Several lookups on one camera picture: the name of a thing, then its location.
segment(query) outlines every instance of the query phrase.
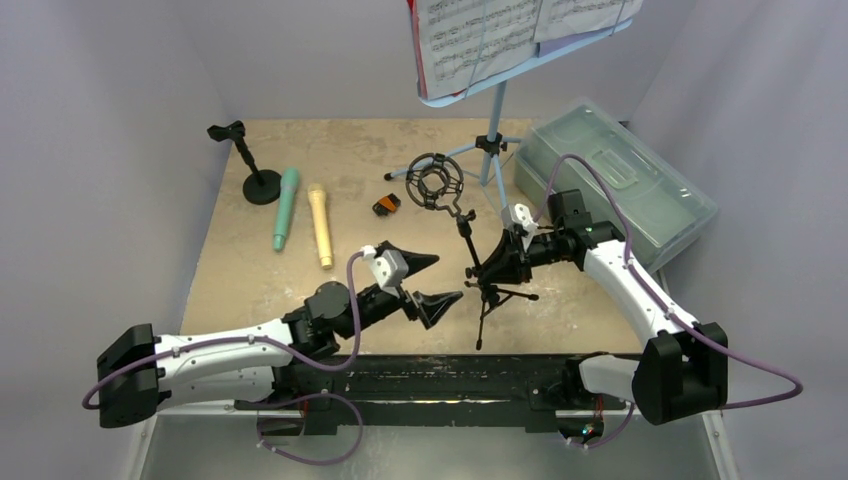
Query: robotic arm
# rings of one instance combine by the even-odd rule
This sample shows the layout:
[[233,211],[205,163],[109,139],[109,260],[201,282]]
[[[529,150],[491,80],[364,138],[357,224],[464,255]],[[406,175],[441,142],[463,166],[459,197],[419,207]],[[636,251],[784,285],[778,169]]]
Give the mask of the robotic arm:
[[[727,357],[696,342],[657,308],[628,270],[624,236],[616,227],[607,221],[593,222],[579,190],[551,195],[548,211],[554,221],[552,231],[539,233],[540,227],[526,206],[510,205],[504,209],[500,243],[482,263],[476,260],[467,228],[473,211],[457,220],[460,234],[468,234],[463,236],[475,260],[466,276],[475,278],[476,283],[467,285],[482,292],[481,331],[485,314],[505,301],[498,295],[504,290],[497,284],[526,283],[532,279],[534,267],[574,262],[613,298],[644,351],[639,361],[605,353],[573,357],[563,371],[566,394],[579,397],[605,393],[635,402],[643,416],[655,425],[723,406],[727,402]],[[653,283],[638,262],[631,261],[683,322],[727,346],[727,336],[717,324],[698,323]]]
[[[436,255],[407,252],[383,242],[363,248],[362,256],[377,282],[356,295],[361,329],[398,310],[429,329],[462,297],[461,292],[430,296],[402,288],[402,279],[436,263]],[[271,397],[292,398],[297,392],[287,382],[287,369],[300,360],[280,345],[315,365],[339,351],[336,335],[354,336],[356,306],[351,305],[346,286],[327,282],[303,306],[261,325],[190,336],[155,336],[150,324],[136,325],[98,357],[98,379],[103,381],[141,359],[158,359],[102,386],[100,426],[131,425],[186,403],[235,399],[256,404]]]

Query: plastic storage box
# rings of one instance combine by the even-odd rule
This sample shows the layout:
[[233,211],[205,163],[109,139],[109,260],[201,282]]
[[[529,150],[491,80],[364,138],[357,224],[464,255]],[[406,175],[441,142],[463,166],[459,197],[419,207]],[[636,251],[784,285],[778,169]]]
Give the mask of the plastic storage box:
[[[588,99],[580,99],[553,121],[531,127],[515,153],[515,184],[536,207],[545,204],[545,186],[564,153],[585,158],[609,184],[630,221],[633,252],[648,272],[695,241],[718,211],[712,200]],[[624,231],[589,171],[566,160],[553,190],[575,188],[583,193],[595,221],[610,220]]]

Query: light blue music stand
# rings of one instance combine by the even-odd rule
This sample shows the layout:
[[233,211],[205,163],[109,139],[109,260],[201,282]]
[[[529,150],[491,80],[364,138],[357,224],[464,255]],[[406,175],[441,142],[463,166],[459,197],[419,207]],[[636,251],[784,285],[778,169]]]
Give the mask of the light blue music stand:
[[[616,32],[624,30],[629,27],[632,23],[632,19],[625,20],[615,26],[605,28],[602,30],[596,30],[594,32],[586,32],[580,33],[577,35],[571,35],[569,37],[565,37],[559,40],[553,40],[551,42],[546,42],[542,44],[540,48],[540,52],[533,58],[526,60],[525,62],[516,65],[515,67],[506,70],[504,72],[498,73],[497,75],[492,75],[491,77],[481,80],[475,84],[473,84],[467,91],[467,93],[463,93],[462,95],[446,95],[444,97],[439,97],[432,100],[427,100],[421,96],[421,89],[419,87],[418,97],[422,103],[429,107],[433,108],[441,108],[451,105],[460,100],[464,100],[468,96],[474,95],[476,93],[482,92],[483,90],[488,89],[489,87],[496,86],[495,89],[495,100],[492,105],[492,115],[489,117],[489,131],[486,134],[486,142],[491,146],[498,140],[498,125],[501,120],[501,108],[503,107],[503,99],[506,94],[506,82],[518,75],[521,75],[524,72],[532,70],[538,66],[544,65],[552,60],[556,60],[564,55],[568,55],[569,53],[579,50],[587,45],[591,45],[592,43],[597,42],[606,37],[611,37]],[[546,50],[554,46],[556,48],[553,51],[547,52]],[[521,139],[517,137],[502,137],[500,139],[501,145],[499,147],[506,151],[506,147],[510,143],[520,143]],[[459,155],[460,153],[465,153],[469,150],[474,150],[475,148],[480,148],[477,143],[471,143],[468,145],[464,145],[457,149],[451,150],[445,153],[447,157],[454,157]],[[503,183],[503,172],[501,171],[501,161],[500,155],[494,148],[490,148],[493,153],[489,153],[484,149],[483,151],[483,168],[480,170],[479,174],[469,172],[467,170],[463,170],[466,175],[469,175],[473,178],[476,178],[480,181],[480,186],[483,188],[483,193],[486,195],[486,198],[489,199],[489,203],[492,204],[492,207],[495,208],[496,211],[500,211],[507,207],[508,202],[506,200],[506,191],[504,189]],[[424,168],[432,163],[432,160],[425,160],[417,164],[416,166],[419,168]],[[500,208],[495,205],[495,202],[492,201],[491,197],[489,197],[488,192],[486,192],[485,187],[489,184],[489,181],[492,179],[489,178],[489,169],[494,165],[495,175],[494,179],[498,186],[498,196],[500,197]],[[400,170],[395,170],[393,172],[389,172],[383,176],[386,180],[392,180],[393,178],[397,178],[403,175],[406,175],[408,171],[407,168],[402,168]]]

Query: yellow microphone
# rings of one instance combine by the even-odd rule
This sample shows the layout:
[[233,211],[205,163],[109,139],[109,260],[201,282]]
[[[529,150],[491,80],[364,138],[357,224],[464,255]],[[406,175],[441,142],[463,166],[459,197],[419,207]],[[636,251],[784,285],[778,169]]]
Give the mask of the yellow microphone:
[[312,206],[312,223],[315,224],[315,243],[321,268],[333,268],[333,248],[330,246],[330,228],[327,226],[327,193],[320,183],[309,186],[309,205]]

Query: sheet of paper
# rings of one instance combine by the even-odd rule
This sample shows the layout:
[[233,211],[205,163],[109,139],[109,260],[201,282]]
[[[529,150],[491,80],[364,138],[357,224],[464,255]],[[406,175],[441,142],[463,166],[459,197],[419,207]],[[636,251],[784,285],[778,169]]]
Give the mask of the sheet of paper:
[[541,2],[416,0],[420,68],[427,98],[465,90],[472,73],[476,83],[532,57]]
[[616,24],[616,19],[621,23],[640,8],[642,0],[542,0],[533,41],[544,42],[608,28]]

